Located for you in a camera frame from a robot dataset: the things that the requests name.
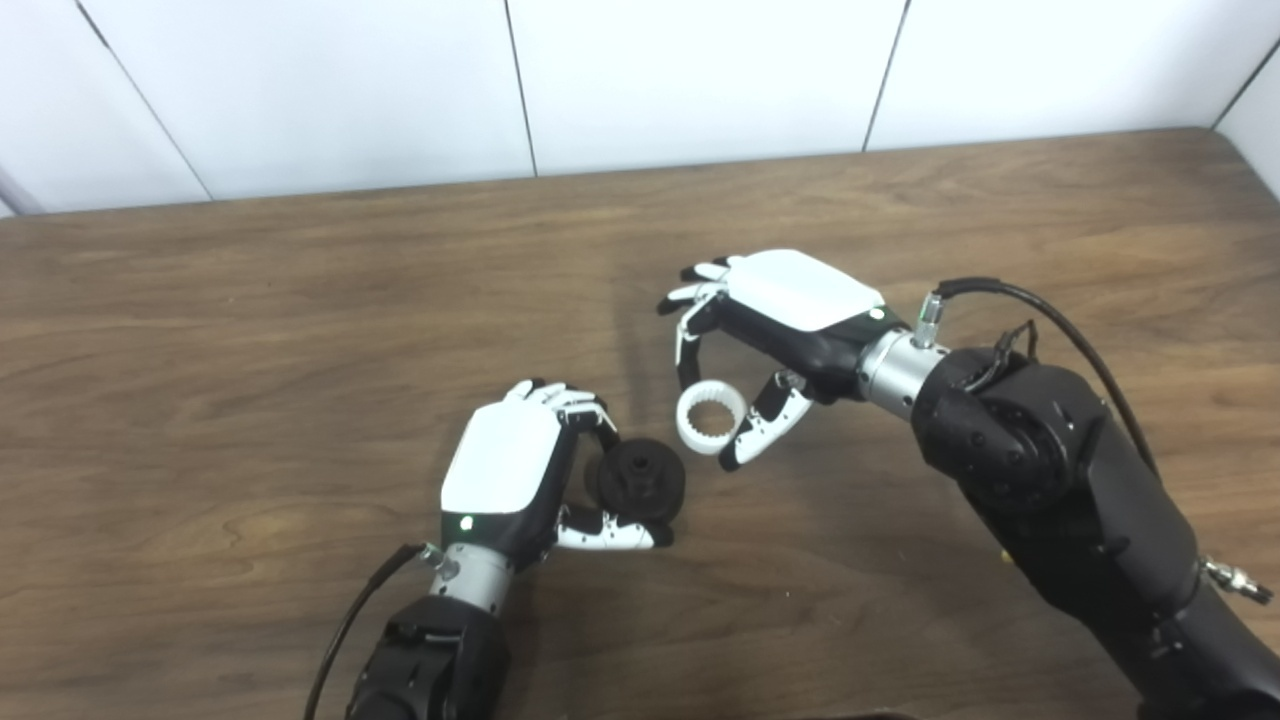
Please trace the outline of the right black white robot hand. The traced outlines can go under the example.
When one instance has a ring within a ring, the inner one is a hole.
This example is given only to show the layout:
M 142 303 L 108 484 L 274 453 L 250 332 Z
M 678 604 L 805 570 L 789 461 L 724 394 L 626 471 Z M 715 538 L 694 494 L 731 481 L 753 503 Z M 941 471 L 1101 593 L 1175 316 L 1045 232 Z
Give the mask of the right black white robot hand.
M 762 455 L 815 404 L 868 401 L 868 354 L 906 327 L 879 291 L 795 249 L 716 258 L 684 268 L 680 279 L 655 311 L 678 318 L 675 368 L 681 389 L 701 382 L 701 341 L 714 332 L 780 365 L 716 451 L 726 471 Z

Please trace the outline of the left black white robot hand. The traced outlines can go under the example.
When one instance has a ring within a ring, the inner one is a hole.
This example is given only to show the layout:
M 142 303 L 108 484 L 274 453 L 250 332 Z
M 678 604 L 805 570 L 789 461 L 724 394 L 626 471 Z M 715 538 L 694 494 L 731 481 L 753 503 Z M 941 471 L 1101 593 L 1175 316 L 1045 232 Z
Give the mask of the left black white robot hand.
M 622 441 L 598 395 L 564 382 L 529 378 L 468 419 L 440 491 L 442 542 L 476 546 L 515 573 L 554 547 L 632 551 L 671 547 L 664 523 L 618 510 L 567 503 L 573 460 L 585 436 L 611 451 Z

